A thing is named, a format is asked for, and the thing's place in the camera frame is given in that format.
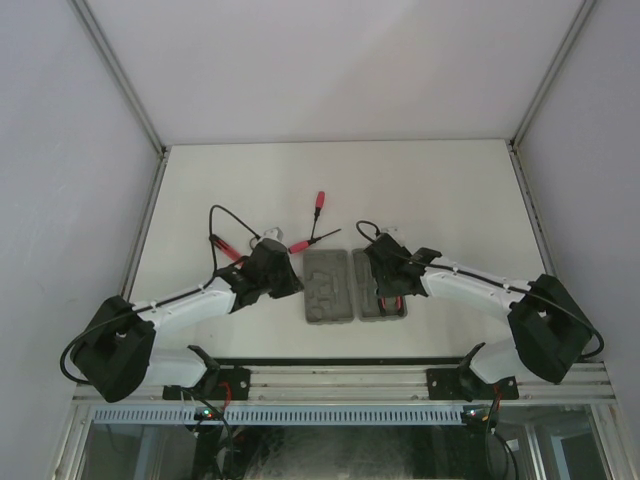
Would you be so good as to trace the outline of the left aluminium frame post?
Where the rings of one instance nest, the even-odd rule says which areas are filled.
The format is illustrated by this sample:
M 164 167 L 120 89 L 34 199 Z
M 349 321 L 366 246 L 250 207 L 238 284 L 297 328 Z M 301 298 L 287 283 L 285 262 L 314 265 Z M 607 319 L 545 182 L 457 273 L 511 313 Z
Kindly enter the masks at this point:
M 89 42 L 118 90 L 120 97 L 125 102 L 130 114 L 142 130 L 144 138 L 154 152 L 152 176 L 145 196 L 142 216 L 127 259 L 124 279 L 120 290 L 120 294 L 130 300 L 139 271 L 151 219 L 166 171 L 169 148 L 161 140 L 147 109 L 143 105 L 125 68 L 122 66 L 116 50 L 108 39 L 90 2 L 70 0 L 67 4 L 77 18 L 79 25 L 86 33 Z

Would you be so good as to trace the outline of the black mounting plate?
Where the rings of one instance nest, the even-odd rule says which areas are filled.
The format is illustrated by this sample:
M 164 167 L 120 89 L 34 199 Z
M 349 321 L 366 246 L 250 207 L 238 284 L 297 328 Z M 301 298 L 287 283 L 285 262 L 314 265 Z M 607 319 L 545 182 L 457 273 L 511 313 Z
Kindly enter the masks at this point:
M 516 379 L 507 377 L 488 384 L 471 372 L 458 368 L 429 368 L 426 370 L 428 395 L 431 400 L 493 400 L 500 395 L 505 400 L 520 397 Z
M 221 368 L 207 372 L 194 387 L 165 386 L 162 399 L 167 401 L 204 399 L 207 401 L 244 401 L 248 399 L 251 371 L 247 368 Z

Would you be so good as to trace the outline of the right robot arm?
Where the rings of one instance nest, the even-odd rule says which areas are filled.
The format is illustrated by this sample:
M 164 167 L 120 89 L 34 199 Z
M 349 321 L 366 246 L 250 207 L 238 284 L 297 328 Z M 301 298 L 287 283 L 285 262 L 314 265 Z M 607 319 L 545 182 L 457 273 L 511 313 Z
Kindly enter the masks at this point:
M 525 371 L 559 384 L 575 363 L 604 349 L 601 333 L 555 276 L 522 281 L 490 275 L 437 250 L 410 252 L 388 232 L 364 253 L 379 297 L 457 301 L 508 326 L 507 338 L 479 342 L 456 367 L 457 389 L 467 400 L 483 398 Z

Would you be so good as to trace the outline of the grey plastic tool case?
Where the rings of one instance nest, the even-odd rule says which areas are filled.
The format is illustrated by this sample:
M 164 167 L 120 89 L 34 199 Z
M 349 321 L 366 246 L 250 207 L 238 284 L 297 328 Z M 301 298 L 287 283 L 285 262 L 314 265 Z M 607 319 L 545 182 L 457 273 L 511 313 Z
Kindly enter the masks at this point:
M 377 286 L 361 249 L 309 250 L 302 254 L 305 320 L 312 325 L 392 321 L 379 314 Z

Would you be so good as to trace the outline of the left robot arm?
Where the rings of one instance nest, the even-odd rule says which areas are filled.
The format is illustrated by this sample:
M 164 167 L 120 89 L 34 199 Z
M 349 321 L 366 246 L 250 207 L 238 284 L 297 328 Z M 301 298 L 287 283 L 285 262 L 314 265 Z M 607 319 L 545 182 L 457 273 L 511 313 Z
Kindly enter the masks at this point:
M 250 255 L 215 267 L 209 279 L 184 292 L 139 303 L 119 295 L 106 299 L 62 351 L 60 371 L 93 387 L 108 403 L 144 386 L 182 388 L 196 399 L 209 399 L 219 387 L 219 363 L 198 345 L 165 349 L 159 340 L 236 313 L 263 295 L 280 299 L 303 288 L 284 244 L 261 237 Z

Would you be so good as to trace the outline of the right aluminium frame post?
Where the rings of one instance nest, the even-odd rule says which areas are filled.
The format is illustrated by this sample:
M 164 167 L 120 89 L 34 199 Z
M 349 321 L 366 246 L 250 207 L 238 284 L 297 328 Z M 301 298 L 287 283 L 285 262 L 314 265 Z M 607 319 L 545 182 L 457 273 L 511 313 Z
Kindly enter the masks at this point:
M 580 167 L 576 129 L 582 122 L 571 118 L 577 109 L 569 105 L 575 98 L 570 93 L 576 77 L 573 63 L 600 5 L 599 1 L 578 3 L 523 117 L 506 142 L 544 271 L 567 284 L 592 320 L 597 319 L 597 311 L 591 308 L 589 295 L 581 291 L 571 261 L 563 256 L 577 238 L 572 232 L 571 214 L 577 204 L 572 177 Z

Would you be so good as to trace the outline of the red utility knife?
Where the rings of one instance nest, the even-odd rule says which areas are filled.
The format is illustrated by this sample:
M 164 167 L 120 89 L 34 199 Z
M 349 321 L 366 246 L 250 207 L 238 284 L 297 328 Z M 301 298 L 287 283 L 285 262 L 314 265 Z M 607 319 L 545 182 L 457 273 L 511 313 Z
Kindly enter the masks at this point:
M 220 251 L 226 258 L 233 263 L 242 263 L 245 259 L 245 255 L 241 255 L 234 247 L 228 242 L 223 240 L 216 234 L 209 235 L 209 243 L 212 252 L 212 259 L 214 263 L 217 263 L 217 252 Z

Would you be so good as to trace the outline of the red screwdriver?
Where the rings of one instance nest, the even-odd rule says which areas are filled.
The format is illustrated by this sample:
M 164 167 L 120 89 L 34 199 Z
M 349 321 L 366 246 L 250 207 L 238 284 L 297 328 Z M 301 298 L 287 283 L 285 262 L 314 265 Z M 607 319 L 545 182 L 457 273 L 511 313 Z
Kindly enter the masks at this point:
M 296 243 L 294 245 L 291 245 L 288 248 L 288 251 L 289 251 L 290 254 L 300 253 L 300 252 L 310 248 L 311 246 L 315 245 L 316 243 L 318 243 L 319 241 L 323 240 L 324 238 L 329 237 L 331 235 L 334 235 L 334 234 L 336 234 L 336 233 L 338 233 L 340 231 L 341 231 L 341 228 L 333 230 L 331 232 L 328 232 L 328 233 L 326 233 L 324 235 L 321 235 L 321 236 L 318 236 L 318 237 L 312 237 L 312 238 L 310 238 L 308 240 L 300 241 L 300 242 L 298 242 L 298 243 Z
M 324 203 L 325 203 L 325 192 L 324 191 L 319 191 L 317 193 L 316 199 L 315 199 L 313 224 L 312 224 L 311 235 L 310 235 L 311 239 L 315 238 L 315 231 L 316 231 L 317 222 L 319 220 L 319 217 L 321 215 L 322 209 L 324 207 Z

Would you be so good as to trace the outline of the aluminium front rail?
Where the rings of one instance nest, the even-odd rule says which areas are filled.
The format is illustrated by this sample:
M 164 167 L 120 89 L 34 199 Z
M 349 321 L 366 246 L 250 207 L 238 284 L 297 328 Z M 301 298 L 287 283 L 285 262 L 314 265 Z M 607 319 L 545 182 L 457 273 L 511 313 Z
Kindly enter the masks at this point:
M 247 403 L 463 402 L 431 400 L 426 370 L 452 365 L 263 365 L 251 371 Z M 520 397 L 511 402 L 538 404 L 609 403 L 615 399 L 602 364 L 574 367 L 555 385 L 526 373 L 514 377 Z

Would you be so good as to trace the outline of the aluminium frame post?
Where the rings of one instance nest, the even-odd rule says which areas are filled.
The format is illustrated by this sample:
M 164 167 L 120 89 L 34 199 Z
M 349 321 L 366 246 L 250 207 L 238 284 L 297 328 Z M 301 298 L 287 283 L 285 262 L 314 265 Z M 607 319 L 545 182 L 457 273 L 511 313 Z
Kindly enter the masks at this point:
M 580 167 L 576 129 L 582 122 L 571 118 L 577 109 L 569 105 L 575 98 L 570 93 L 576 77 L 573 63 L 600 5 L 599 1 L 578 3 L 523 117 L 506 142 L 544 271 L 567 284 L 592 320 L 597 319 L 597 311 L 591 308 L 589 295 L 581 291 L 571 261 L 563 256 L 577 238 L 572 232 L 571 214 L 577 204 L 572 177 Z
M 145 196 L 142 216 L 127 259 L 124 279 L 120 290 L 120 294 L 130 300 L 139 271 L 151 219 L 166 171 L 169 148 L 161 140 L 147 109 L 143 105 L 125 68 L 122 66 L 116 50 L 108 39 L 90 2 L 70 0 L 67 4 L 77 18 L 79 25 L 86 33 L 89 42 L 118 90 L 120 97 L 125 102 L 130 114 L 142 130 L 144 138 L 154 152 L 152 176 Z

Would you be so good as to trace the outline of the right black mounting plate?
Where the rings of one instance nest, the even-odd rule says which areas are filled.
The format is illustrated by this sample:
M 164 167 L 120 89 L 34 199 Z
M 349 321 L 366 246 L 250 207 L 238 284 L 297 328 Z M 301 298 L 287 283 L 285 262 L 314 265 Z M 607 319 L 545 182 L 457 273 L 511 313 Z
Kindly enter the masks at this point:
M 516 379 L 507 377 L 488 384 L 471 372 L 458 368 L 429 368 L 426 370 L 428 395 L 431 400 L 493 400 L 500 395 L 505 400 L 520 397 Z

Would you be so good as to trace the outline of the red black pliers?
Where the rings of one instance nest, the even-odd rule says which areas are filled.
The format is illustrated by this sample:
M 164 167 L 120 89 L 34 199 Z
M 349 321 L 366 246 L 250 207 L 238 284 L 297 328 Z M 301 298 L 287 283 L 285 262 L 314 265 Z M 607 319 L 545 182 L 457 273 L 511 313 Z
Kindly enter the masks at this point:
M 403 318 L 406 316 L 404 298 L 402 296 L 378 298 L 377 304 L 382 318 Z

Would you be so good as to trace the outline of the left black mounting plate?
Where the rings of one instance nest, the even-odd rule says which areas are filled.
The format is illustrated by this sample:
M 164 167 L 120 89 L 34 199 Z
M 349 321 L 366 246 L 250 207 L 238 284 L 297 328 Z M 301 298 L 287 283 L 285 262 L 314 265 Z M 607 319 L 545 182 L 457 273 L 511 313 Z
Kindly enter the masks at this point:
M 221 368 L 207 372 L 194 387 L 165 386 L 162 399 L 167 401 L 204 399 L 207 401 L 244 401 L 248 399 L 251 371 L 247 368 Z

